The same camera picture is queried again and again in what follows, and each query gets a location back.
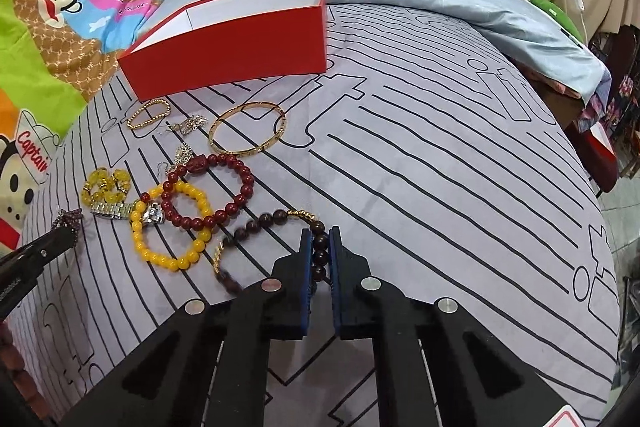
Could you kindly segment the red cardboard box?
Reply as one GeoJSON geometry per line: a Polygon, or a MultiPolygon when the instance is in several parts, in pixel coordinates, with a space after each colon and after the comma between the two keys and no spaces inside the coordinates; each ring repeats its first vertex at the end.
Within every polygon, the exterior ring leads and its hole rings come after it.
{"type": "Polygon", "coordinates": [[[326,71],[326,0],[198,0],[126,49],[140,101],[259,78],[326,71]]]}

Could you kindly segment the green object behind quilt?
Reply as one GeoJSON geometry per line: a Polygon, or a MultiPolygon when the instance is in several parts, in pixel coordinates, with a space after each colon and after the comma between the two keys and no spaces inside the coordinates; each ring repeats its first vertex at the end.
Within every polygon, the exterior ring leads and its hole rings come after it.
{"type": "Polygon", "coordinates": [[[555,23],[558,23],[566,32],[572,35],[576,40],[584,42],[584,37],[570,19],[570,17],[560,9],[556,4],[549,0],[528,0],[536,8],[541,9],[549,15],[555,23]]]}

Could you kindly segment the silver earring upper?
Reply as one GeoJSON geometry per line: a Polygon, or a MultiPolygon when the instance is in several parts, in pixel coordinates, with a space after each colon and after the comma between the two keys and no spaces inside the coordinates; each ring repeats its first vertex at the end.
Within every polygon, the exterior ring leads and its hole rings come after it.
{"type": "Polygon", "coordinates": [[[207,119],[202,115],[190,115],[184,118],[182,121],[166,122],[166,128],[170,132],[178,133],[182,136],[186,136],[194,130],[201,128],[207,124],[207,119]]]}

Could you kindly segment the colourful monkey cartoon blanket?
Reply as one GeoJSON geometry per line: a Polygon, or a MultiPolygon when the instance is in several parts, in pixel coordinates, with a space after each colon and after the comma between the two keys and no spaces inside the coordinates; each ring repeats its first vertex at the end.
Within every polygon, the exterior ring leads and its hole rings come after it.
{"type": "Polygon", "coordinates": [[[162,0],[1,0],[1,251],[68,129],[162,0]]]}

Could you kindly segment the gold bangle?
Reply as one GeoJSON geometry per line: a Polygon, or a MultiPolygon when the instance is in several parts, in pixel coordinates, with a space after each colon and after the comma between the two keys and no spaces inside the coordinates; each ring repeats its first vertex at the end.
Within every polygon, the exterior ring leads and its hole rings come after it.
{"type": "Polygon", "coordinates": [[[247,158],[265,152],[285,134],[285,110],[268,101],[245,102],[216,116],[209,127],[207,142],[216,154],[247,158]]]}

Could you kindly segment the silver earring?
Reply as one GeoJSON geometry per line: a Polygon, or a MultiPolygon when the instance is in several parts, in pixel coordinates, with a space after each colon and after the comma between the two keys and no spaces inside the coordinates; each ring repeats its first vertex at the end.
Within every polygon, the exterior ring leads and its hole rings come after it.
{"type": "Polygon", "coordinates": [[[172,161],[163,161],[157,165],[157,173],[170,173],[175,171],[179,166],[185,166],[195,156],[194,150],[189,144],[182,143],[174,155],[172,161]]]}
{"type": "Polygon", "coordinates": [[[166,122],[166,128],[170,132],[178,133],[182,136],[186,136],[194,130],[201,128],[207,124],[207,119],[202,115],[190,115],[184,118],[182,121],[166,122]]]}

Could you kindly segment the silver earring lower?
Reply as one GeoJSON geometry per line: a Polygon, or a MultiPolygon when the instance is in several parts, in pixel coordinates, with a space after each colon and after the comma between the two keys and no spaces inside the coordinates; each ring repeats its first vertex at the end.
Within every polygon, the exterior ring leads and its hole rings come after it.
{"type": "Polygon", "coordinates": [[[157,173],[170,173],[175,171],[179,166],[185,166],[195,156],[194,150],[189,144],[182,143],[174,155],[172,161],[163,161],[157,165],[157,173]]]}

